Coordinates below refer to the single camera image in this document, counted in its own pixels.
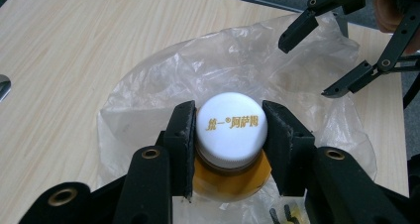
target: transparent plastic sheet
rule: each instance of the transparent plastic sheet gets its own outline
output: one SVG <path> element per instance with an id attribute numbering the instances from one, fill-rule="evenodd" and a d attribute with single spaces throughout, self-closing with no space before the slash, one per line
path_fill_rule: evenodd
<path id="1" fill-rule="evenodd" d="M 342 36 L 332 14 L 289 54 L 278 37 L 296 19 L 285 16 L 248 27 L 226 29 L 183 42 L 141 61 L 117 84 L 98 114 L 102 186 L 127 173 L 133 153 L 153 145 L 174 106 L 195 100 L 200 107 L 222 92 L 240 92 L 259 104 L 286 106 L 308 130 L 316 146 L 352 154 L 371 178 L 375 156 L 350 95 L 329 99 L 321 91 L 355 66 L 359 46 Z M 194 193 L 192 203 L 173 198 L 174 223 L 271 223 L 273 208 L 296 207 L 305 223 L 303 198 L 279 197 L 272 178 L 255 195 L 218 203 Z"/>

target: bottle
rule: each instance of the bottle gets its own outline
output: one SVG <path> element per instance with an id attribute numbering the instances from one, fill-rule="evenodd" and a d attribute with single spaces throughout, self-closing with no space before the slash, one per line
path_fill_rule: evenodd
<path id="1" fill-rule="evenodd" d="M 194 191 L 233 202 L 266 183 L 271 167 L 262 150 L 267 121 L 252 98 L 234 92 L 209 99 L 197 112 Z"/>

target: wooden table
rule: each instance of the wooden table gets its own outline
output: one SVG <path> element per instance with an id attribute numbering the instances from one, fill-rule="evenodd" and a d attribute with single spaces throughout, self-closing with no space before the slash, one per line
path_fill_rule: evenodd
<path id="1" fill-rule="evenodd" d="M 16 223 L 64 181 L 95 188 L 96 115 L 139 61 L 170 45 L 289 14 L 237 0 L 9 0 L 0 9 L 0 223 Z M 389 36 L 350 25 L 360 60 L 378 59 Z M 400 77 L 356 95 L 373 144 L 376 182 L 408 193 Z"/>

